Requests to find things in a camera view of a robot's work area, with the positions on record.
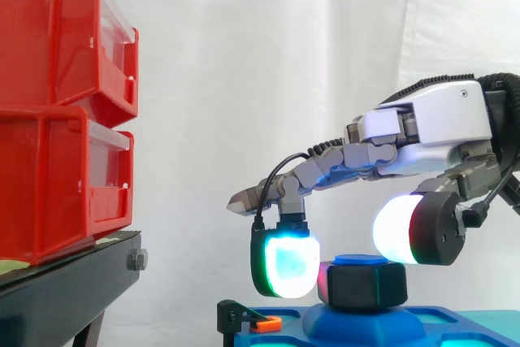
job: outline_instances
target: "blue base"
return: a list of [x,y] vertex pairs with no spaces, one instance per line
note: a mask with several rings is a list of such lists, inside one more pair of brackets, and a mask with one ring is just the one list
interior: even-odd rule
[[245,324],[235,337],[236,347],[520,347],[520,312],[515,311],[461,315],[439,307],[403,307],[349,314],[324,304],[256,310],[282,317],[284,329],[259,335]]

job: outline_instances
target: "black cable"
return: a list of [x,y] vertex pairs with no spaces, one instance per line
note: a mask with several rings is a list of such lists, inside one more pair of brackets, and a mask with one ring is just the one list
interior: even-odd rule
[[343,140],[340,138],[336,138],[334,140],[320,142],[317,145],[314,145],[312,148],[307,150],[307,153],[312,158],[316,155],[321,156],[326,148],[330,148],[331,146],[341,146],[343,145]]
[[295,160],[297,158],[304,158],[307,160],[310,158],[308,154],[299,153],[299,154],[292,154],[291,156],[285,158],[280,164],[278,164],[275,169],[269,174],[269,176],[266,179],[266,183],[263,185],[262,193],[260,195],[260,202],[258,203],[257,208],[257,214],[254,216],[254,222],[253,222],[253,230],[263,229],[263,217],[262,217],[262,210],[266,203],[267,198],[267,191],[269,191],[269,187],[271,186],[271,183],[273,179],[275,178],[276,174],[279,170],[281,170],[287,163],[289,163],[292,160]]
[[504,186],[507,183],[507,181],[509,180],[509,178],[513,175],[514,171],[517,168],[519,161],[520,161],[520,158],[516,157],[516,159],[511,164],[511,166],[508,168],[508,170],[502,176],[502,179],[500,179],[500,182],[498,182],[498,184],[495,186],[495,188],[484,198],[484,200],[483,200],[484,204],[486,204],[488,206],[491,204],[492,200],[504,188]]

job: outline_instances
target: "white backdrop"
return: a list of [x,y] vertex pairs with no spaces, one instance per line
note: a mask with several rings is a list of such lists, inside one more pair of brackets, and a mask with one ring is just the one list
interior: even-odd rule
[[[520,72],[518,0],[116,2],[141,33],[140,113],[124,128],[136,136],[132,227],[149,266],[107,311],[101,347],[219,345],[224,298],[315,303],[315,292],[291,301],[255,292],[250,220],[226,211],[230,196],[422,77]],[[422,179],[309,198],[323,260],[374,253],[376,212]],[[520,309],[517,232],[520,217],[496,201],[452,267],[409,267],[409,303]]]

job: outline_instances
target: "red plastic bin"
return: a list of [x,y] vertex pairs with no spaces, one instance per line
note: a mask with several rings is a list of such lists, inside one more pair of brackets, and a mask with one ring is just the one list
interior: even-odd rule
[[0,105],[74,104],[108,128],[127,122],[138,37],[111,0],[0,0]]
[[133,137],[76,106],[0,107],[0,259],[32,265],[132,222]]

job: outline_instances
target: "black clamp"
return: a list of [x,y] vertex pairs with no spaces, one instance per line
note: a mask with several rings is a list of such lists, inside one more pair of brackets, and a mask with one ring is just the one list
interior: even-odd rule
[[233,300],[217,304],[217,331],[223,334],[223,347],[235,345],[235,334],[242,331],[242,323],[261,323],[269,319]]

